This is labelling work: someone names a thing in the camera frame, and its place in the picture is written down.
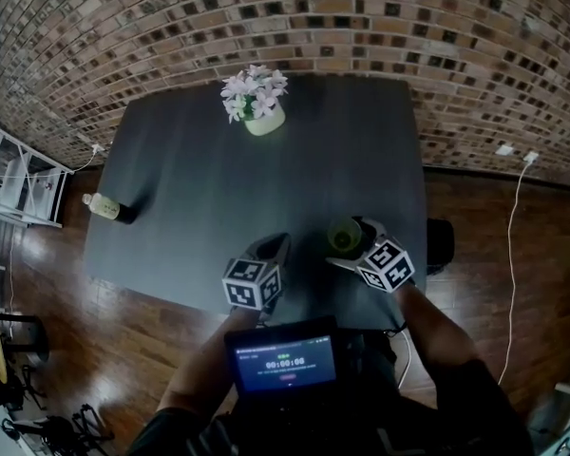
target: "dark table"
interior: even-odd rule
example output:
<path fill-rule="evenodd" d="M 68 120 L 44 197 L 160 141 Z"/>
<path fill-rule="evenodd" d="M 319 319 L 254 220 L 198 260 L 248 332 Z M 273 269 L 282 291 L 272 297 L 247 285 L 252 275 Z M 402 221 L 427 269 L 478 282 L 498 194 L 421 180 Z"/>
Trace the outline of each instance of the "dark table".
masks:
<path fill-rule="evenodd" d="M 86 270 L 120 286 L 215 313 L 221 277 L 253 241 L 289 232 L 288 290 L 274 321 L 335 314 L 341 327 L 403 322 L 389 294 L 322 257 L 333 219 L 384 222 L 409 251 L 424 290 L 427 211 L 406 83 L 297 77 L 287 120 L 264 137 L 228 124 L 219 84 L 129 104 L 99 192 L 139 211 L 125 225 L 93 215 Z"/>

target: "wall outlet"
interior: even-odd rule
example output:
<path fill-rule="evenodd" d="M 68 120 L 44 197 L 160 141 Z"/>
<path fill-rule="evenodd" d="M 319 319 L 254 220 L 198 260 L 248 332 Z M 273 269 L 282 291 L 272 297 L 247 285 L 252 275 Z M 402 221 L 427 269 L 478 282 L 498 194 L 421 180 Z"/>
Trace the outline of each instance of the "wall outlet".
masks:
<path fill-rule="evenodd" d="M 495 152 L 497 156 L 509 156 L 513 153 L 513 147 L 511 145 L 501 145 Z"/>
<path fill-rule="evenodd" d="M 530 163 L 532 163 L 532 162 L 534 162 L 538 157 L 539 157 L 539 153 L 532 151 L 532 152 L 528 152 L 528 153 L 526 154 L 526 156 L 523 158 L 523 160 L 524 160 L 525 162 L 530 162 Z"/>

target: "white flower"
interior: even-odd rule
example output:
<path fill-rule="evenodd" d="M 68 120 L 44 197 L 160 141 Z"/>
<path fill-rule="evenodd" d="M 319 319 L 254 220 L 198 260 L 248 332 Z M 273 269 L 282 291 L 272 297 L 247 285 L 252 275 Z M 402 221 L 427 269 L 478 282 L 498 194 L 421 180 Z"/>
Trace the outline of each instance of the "white flower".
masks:
<path fill-rule="evenodd" d="M 251 107 L 254 109 L 254 118 L 257 120 L 262 115 L 272 117 L 275 113 L 271 109 L 271 106 L 274 105 L 276 105 L 275 98 L 267 96 L 264 91 L 258 91 L 256 94 L 256 100 L 251 103 Z"/>
<path fill-rule="evenodd" d="M 262 66 L 249 65 L 249 75 L 252 78 L 265 78 L 271 73 L 272 71 L 269 68 L 267 68 L 265 65 Z"/>
<path fill-rule="evenodd" d="M 245 107 L 245 99 L 237 95 L 231 100 L 224 100 L 224 108 L 228 112 L 228 122 L 231 124 L 234 118 L 237 122 L 245 116 L 243 108 Z"/>
<path fill-rule="evenodd" d="M 263 92 L 266 96 L 276 98 L 277 96 L 281 96 L 285 90 L 282 87 L 273 87 L 271 83 L 266 83 L 263 87 Z"/>
<path fill-rule="evenodd" d="M 254 95 L 259 84 L 250 76 L 245 80 L 245 87 L 247 88 L 247 94 Z"/>
<path fill-rule="evenodd" d="M 283 76 L 283 73 L 278 69 L 273 72 L 273 75 L 269 78 L 268 83 L 276 89 L 281 89 L 283 93 L 287 93 L 285 86 L 287 86 L 287 78 Z"/>
<path fill-rule="evenodd" d="M 259 84 L 250 77 L 243 80 L 238 76 L 233 76 L 223 81 L 226 83 L 226 86 L 221 90 L 220 95 L 226 99 L 233 98 L 237 95 L 254 95 L 259 86 Z"/>
<path fill-rule="evenodd" d="M 237 76 L 231 76 L 227 80 L 223 80 L 226 86 L 221 90 L 220 95 L 224 98 L 232 98 L 236 95 L 245 94 L 247 85 L 242 80 L 242 75 L 239 73 Z"/>

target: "chair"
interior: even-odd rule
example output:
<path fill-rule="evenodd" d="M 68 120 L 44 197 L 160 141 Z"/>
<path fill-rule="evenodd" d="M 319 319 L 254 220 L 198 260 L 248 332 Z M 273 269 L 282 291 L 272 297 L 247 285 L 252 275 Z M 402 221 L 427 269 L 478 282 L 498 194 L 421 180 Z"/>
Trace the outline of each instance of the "chair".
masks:
<path fill-rule="evenodd" d="M 12 440 L 17 441 L 22 434 L 40 436 L 42 442 L 53 454 L 61 456 L 85 456 L 89 451 L 95 450 L 104 456 L 107 453 L 100 447 L 100 443 L 111 441 L 114 434 L 110 431 L 106 435 L 104 425 L 93 407 L 84 404 L 72 416 L 72 423 L 65 417 L 49 415 L 39 421 L 2 421 L 2 430 Z"/>
<path fill-rule="evenodd" d="M 0 406 L 6 407 L 8 410 L 21 410 L 23 408 L 24 399 L 27 399 L 26 394 L 29 394 L 33 401 L 38 406 L 38 409 L 45 410 L 38 402 L 37 397 L 47 396 L 41 391 L 36 390 L 31 384 L 31 374 L 35 369 L 30 365 L 24 365 L 21 369 L 24 383 L 16 376 L 14 369 L 7 365 L 7 379 L 8 382 L 3 384 L 0 380 Z"/>
<path fill-rule="evenodd" d="M 427 220 L 427 276 L 442 272 L 454 258 L 454 228 L 445 219 Z"/>

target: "display screen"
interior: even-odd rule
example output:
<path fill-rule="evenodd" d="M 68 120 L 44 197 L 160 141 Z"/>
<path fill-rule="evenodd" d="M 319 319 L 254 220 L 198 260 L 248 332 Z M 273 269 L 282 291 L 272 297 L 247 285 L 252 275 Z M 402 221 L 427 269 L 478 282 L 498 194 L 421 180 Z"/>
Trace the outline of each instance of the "display screen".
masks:
<path fill-rule="evenodd" d="M 247 391 L 303 387 L 335 380 L 329 336 L 237 349 L 236 355 L 240 378 Z"/>

